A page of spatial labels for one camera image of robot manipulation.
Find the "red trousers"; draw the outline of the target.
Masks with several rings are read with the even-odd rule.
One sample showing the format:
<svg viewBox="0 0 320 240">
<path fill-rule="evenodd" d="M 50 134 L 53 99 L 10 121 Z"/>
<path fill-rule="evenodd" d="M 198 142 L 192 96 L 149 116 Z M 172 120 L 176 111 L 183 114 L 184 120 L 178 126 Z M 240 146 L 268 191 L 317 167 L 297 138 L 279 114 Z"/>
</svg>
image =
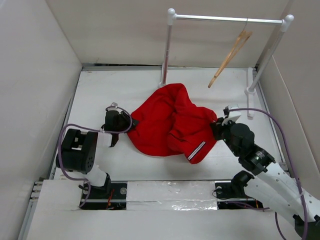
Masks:
<svg viewBox="0 0 320 240">
<path fill-rule="evenodd" d="M 182 83 L 157 89 L 131 116 L 138 124 L 127 135 L 148 156 L 184 155 L 194 165 L 217 142 L 211 129 L 218 119 L 216 113 L 192 103 Z"/>
</svg>

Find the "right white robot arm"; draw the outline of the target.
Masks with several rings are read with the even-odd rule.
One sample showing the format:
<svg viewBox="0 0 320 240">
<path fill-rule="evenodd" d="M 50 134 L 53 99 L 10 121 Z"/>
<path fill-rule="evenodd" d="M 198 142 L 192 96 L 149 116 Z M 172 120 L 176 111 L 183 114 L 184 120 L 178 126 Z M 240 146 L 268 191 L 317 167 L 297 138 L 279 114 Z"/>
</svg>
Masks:
<svg viewBox="0 0 320 240">
<path fill-rule="evenodd" d="M 237 197 L 254 198 L 286 219 L 303 240 L 320 238 L 320 201 L 290 177 L 272 155 L 255 144 L 255 135 L 243 123 L 222 117 L 210 125 L 243 167 L 231 180 Z"/>
</svg>

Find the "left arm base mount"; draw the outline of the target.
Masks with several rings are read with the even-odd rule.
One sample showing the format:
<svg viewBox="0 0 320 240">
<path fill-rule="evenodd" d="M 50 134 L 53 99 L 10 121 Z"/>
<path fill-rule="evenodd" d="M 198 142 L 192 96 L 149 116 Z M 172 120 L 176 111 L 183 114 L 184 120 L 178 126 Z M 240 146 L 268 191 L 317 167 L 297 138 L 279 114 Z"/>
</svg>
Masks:
<svg viewBox="0 0 320 240">
<path fill-rule="evenodd" d="M 103 192 L 96 187 L 92 187 L 87 196 L 88 185 L 82 190 L 80 205 L 82 210 L 126 210 L 127 209 L 127 186 L 126 181 L 112 181 L 110 190 Z"/>
</svg>

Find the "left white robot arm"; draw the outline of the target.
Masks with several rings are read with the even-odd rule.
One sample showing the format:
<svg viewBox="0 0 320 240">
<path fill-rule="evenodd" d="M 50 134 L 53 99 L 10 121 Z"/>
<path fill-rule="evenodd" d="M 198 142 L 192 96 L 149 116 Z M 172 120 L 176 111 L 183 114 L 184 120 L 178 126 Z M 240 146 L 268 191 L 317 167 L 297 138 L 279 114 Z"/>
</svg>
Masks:
<svg viewBox="0 0 320 240">
<path fill-rule="evenodd" d="M 59 136 L 56 166 L 64 176 L 73 181 L 83 181 L 80 188 L 88 193 L 107 198 L 111 194 L 111 179 L 95 163 L 99 144 L 112 148 L 119 140 L 120 134 L 126 134 L 138 125 L 126 110 L 107 107 L 104 124 L 100 129 L 68 124 Z"/>
</svg>

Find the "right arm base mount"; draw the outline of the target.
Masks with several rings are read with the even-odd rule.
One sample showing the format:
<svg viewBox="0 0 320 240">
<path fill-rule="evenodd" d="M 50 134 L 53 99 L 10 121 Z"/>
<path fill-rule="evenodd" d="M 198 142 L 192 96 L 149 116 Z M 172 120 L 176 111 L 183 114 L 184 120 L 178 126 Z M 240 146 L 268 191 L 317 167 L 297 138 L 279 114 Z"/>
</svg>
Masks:
<svg viewBox="0 0 320 240">
<path fill-rule="evenodd" d="M 245 187 L 254 176 L 244 170 L 237 173 L 231 180 L 215 181 L 212 196 L 217 200 L 219 210 L 248 209 L 267 211 L 270 208 L 245 194 Z"/>
</svg>

